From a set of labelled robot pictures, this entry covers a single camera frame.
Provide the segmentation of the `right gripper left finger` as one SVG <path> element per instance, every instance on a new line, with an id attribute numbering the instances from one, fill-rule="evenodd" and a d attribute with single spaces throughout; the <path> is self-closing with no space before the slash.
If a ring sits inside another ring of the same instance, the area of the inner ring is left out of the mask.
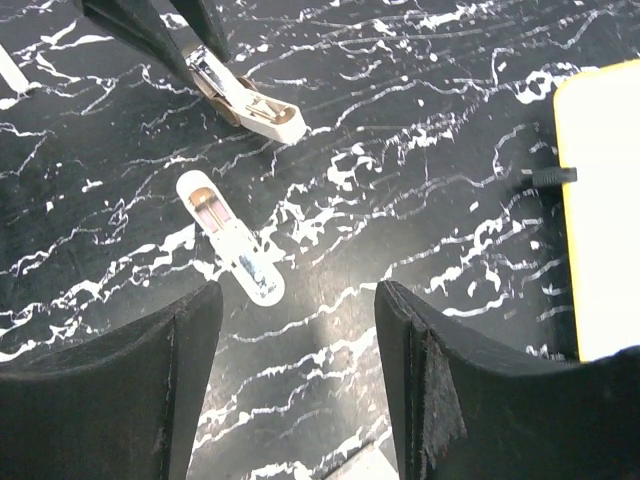
<path id="1" fill-rule="evenodd" d="M 2 365 L 2 478 L 185 478 L 222 321 L 211 281 L 95 339 Z"/>

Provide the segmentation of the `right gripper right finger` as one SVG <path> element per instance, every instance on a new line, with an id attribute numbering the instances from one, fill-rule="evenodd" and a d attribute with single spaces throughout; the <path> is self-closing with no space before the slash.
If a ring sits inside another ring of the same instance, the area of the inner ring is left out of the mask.
<path id="1" fill-rule="evenodd" d="M 381 282 L 374 316 L 403 479 L 635 479 L 639 351 L 563 363 Z"/>

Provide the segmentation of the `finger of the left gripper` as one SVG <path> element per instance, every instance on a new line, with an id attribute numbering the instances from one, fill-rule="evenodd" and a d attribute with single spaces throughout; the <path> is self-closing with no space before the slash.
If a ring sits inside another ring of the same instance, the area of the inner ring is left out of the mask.
<path id="1" fill-rule="evenodd" d="M 82 14 L 109 35 L 163 64 L 190 86 L 193 76 L 186 61 L 148 0 L 85 0 Z"/>
<path id="2" fill-rule="evenodd" d="M 230 60 L 227 36 L 215 1 L 171 0 L 170 3 L 222 63 Z"/>

